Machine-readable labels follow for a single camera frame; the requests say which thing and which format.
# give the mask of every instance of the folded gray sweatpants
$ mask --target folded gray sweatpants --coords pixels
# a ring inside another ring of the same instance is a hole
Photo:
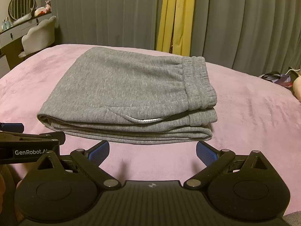
[[[37,117],[85,138],[175,143],[210,139],[216,102],[203,57],[94,47],[67,70]]]

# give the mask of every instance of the white chair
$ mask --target white chair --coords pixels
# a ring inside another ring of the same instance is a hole
[[[22,37],[24,52],[19,54],[19,58],[41,51],[55,42],[55,21],[56,16],[44,19]]]

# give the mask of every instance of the blue textured pad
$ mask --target blue textured pad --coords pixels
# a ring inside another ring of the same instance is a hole
[[[217,154],[207,148],[204,144],[201,142],[197,143],[197,156],[198,158],[206,165],[211,165],[214,161],[218,159]]]
[[[89,155],[88,159],[92,161],[94,164],[99,166],[109,155],[110,153],[110,145],[109,142],[106,141],[95,150],[93,150]]]

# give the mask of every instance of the silver screw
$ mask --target silver screw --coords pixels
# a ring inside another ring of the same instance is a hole
[[[200,180],[197,180],[197,179],[189,179],[186,184],[189,186],[189,187],[198,187],[201,185],[201,181]]]
[[[118,185],[118,181],[115,179],[108,179],[104,181],[103,184],[107,187],[115,187],[116,185]]]

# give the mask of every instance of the pink bedspread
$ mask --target pink bedspread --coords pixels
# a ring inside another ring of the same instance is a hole
[[[0,121],[22,122],[25,133],[51,130],[36,118],[43,102],[76,58],[91,45],[59,45],[30,57],[0,79]],[[151,55],[171,55],[134,48],[115,48]],[[272,163],[291,192],[286,214],[301,211],[301,105],[281,86],[219,65],[207,63],[216,90],[218,121],[208,143],[236,154],[258,149]],[[61,154],[98,143],[66,136]],[[205,165],[195,153],[196,142],[166,145],[110,143],[110,155],[101,168],[117,179],[184,182]],[[23,178],[30,165],[14,165]]]

